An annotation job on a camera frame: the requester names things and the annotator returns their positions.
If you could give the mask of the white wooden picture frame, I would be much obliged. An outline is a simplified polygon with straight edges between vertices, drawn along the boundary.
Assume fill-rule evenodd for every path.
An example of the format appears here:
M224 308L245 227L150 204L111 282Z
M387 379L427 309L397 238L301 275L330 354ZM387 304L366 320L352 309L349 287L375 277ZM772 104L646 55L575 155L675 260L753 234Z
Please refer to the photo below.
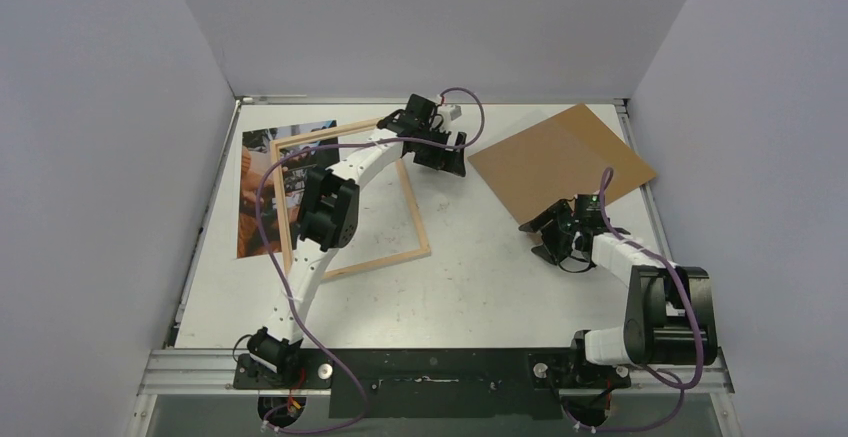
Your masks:
M270 143L272 163L303 148L301 144L315 144L346 136L370 134L379 119L348 123L313 132L283 136ZM394 170L382 170L363 189L359 225L351 243L343 248L328 267L324 279L342 277L402 264L431 255L431 247L420 214L406 165L402 159L393 162ZM282 256L285 270L293 262L294 238L284 234L284 226L295 209L294 199L286 197L285 170L275 170L273 175L275 197L278 204L277 220L280 227Z

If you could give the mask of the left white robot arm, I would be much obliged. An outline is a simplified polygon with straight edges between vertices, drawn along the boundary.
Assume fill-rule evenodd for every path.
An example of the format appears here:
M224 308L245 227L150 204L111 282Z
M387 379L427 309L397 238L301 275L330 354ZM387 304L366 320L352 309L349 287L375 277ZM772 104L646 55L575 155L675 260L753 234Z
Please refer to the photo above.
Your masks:
M403 109L377 121L362 143L338 144L349 155L327 168L311 168L297 216L297 243L288 268L277 265L282 290L264 325L247 341L247 354L270 385L299 377L299 351L309 332L307 315L319 284L358 227L360 193L385 167L410 154L414 163L464 176L466 133L450 125L461 109L413 94Z

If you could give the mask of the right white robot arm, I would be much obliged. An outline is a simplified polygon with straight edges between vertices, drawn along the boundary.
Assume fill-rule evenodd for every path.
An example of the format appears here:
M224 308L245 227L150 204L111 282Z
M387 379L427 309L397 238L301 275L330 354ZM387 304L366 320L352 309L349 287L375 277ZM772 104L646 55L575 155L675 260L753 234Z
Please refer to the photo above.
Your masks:
M676 389L700 383L718 354L710 276L703 268L674 263L613 226L595 194L560 199L519 229L538 236L532 251L546 263L563 269L575 259L625 285L619 326L576 333L576 351L565 359L572 382L588 386L605 367L629 366Z

